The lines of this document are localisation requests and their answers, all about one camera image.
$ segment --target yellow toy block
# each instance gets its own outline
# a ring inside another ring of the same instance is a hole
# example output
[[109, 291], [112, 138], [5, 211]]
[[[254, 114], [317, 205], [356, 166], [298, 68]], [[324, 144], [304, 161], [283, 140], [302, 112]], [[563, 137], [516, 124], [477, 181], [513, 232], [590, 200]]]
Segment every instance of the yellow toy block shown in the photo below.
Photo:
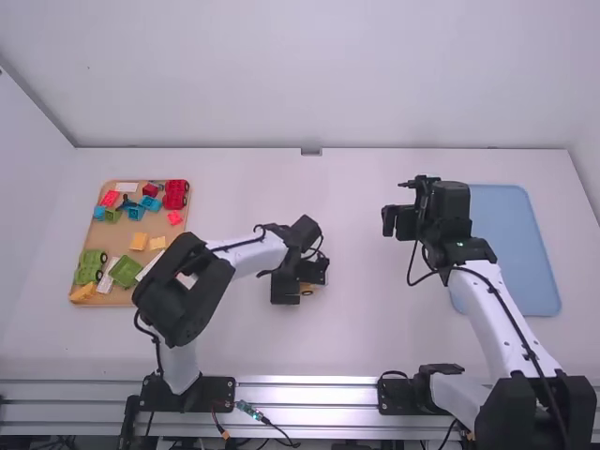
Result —
[[88, 297], [91, 297], [96, 293], [96, 285], [94, 282], [89, 282], [82, 288], [79, 288], [77, 291], [72, 293], [68, 299], [73, 303], [78, 303], [85, 300]]
[[133, 234], [133, 239], [131, 240], [131, 244], [129, 244], [129, 248], [132, 250], [142, 251], [146, 247], [146, 243], [148, 242], [148, 234], [145, 232], [135, 232]]
[[155, 237], [150, 239], [150, 249], [159, 250], [167, 247], [167, 238], [165, 236]]

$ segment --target white tabletop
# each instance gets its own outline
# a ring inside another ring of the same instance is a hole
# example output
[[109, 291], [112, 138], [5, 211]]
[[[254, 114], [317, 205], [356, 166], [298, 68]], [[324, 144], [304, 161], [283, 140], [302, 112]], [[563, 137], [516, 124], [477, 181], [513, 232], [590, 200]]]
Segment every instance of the white tabletop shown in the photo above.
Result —
[[[109, 179], [186, 178], [187, 229], [230, 238], [257, 223], [315, 218], [331, 258], [329, 286], [299, 307], [269, 303], [269, 279], [230, 286], [198, 339], [202, 370], [232, 375], [377, 375], [455, 362], [487, 375], [468, 319], [432, 278], [409, 288], [412, 249], [382, 237], [380, 211], [411, 203], [397, 183], [419, 173], [529, 192], [562, 299], [556, 318], [528, 319], [570, 373], [600, 375], [596, 259], [600, 230], [566, 151], [324, 149], [80, 150], [0, 346], [0, 377], [140, 379], [156, 362], [133, 308], [74, 307], [67, 299], [100, 186]], [[420, 262], [414, 274], [424, 273]]]

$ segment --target metal extrusion rail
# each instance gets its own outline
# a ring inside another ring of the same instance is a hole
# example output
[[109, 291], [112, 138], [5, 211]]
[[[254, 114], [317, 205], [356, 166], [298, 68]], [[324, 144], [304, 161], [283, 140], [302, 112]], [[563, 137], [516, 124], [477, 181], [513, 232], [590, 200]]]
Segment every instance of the metal extrusion rail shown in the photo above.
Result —
[[[374, 377], [239, 377], [236, 399], [258, 407], [295, 439], [442, 439], [450, 417], [382, 416]], [[600, 383], [595, 382], [596, 393]], [[140, 393], [134, 381], [0, 380], [0, 434], [113, 435], [120, 432], [125, 402]], [[138, 415], [142, 434], [149, 414]], [[600, 442], [598, 414], [592, 440]], [[235, 410], [219, 422], [233, 436], [279, 437], [278, 433]], [[157, 412], [150, 431], [160, 436], [217, 437], [208, 413]], [[451, 440], [458, 434], [452, 433]]]

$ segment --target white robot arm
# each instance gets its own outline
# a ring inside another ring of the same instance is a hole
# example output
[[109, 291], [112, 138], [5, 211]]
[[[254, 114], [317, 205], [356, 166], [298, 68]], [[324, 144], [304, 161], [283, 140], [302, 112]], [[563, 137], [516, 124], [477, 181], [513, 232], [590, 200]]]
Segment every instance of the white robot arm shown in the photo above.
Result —
[[[259, 225], [237, 239], [204, 242], [184, 232], [173, 241], [132, 295], [136, 327], [159, 344], [159, 375], [173, 395], [183, 395], [202, 376], [195, 339], [232, 281], [270, 275], [271, 302], [288, 305], [299, 302], [300, 283], [325, 283], [329, 260], [312, 248], [319, 238], [319, 225], [304, 215], [291, 227]], [[301, 257], [308, 250], [316, 261]]]
[[454, 415], [474, 433], [478, 449], [587, 448], [595, 392], [585, 377], [567, 376], [542, 346], [488, 242], [471, 236], [469, 187], [425, 175], [399, 186], [416, 189], [415, 203], [385, 206], [383, 235], [414, 241], [409, 267], [417, 244], [424, 246], [431, 273], [411, 283], [409, 268], [409, 285], [439, 275], [463, 299], [494, 383], [490, 390], [456, 364], [425, 365], [405, 382], [413, 397], [400, 406]]

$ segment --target light blue silicone mat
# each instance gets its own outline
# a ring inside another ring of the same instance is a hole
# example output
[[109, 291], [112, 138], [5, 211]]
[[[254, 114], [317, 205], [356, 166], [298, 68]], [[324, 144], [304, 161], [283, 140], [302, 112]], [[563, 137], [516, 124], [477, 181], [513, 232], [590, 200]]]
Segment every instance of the light blue silicone mat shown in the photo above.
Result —
[[[469, 185], [472, 236], [483, 237], [498, 256], [502, 277], [525, 316], [556, 316], [561, 297], [527, 191], [512, 185]], [[454, 308], [465, 313], [460, 298]]]

